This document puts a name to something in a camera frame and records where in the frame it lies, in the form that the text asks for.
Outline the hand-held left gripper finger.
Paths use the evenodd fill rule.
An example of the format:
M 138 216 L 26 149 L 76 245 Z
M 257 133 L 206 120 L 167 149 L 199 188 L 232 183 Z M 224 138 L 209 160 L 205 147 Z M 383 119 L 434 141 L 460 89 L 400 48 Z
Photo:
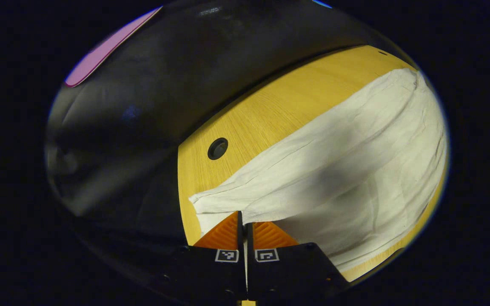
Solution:
M 193 245 L 179 246 L 160 272 L 173 300 L 245 300 L 242 214 L 235 211 Z
M 317 244 L 299 244 L 271 221 L 246 229 L 249 300 L 328 300 L 350 287 Z

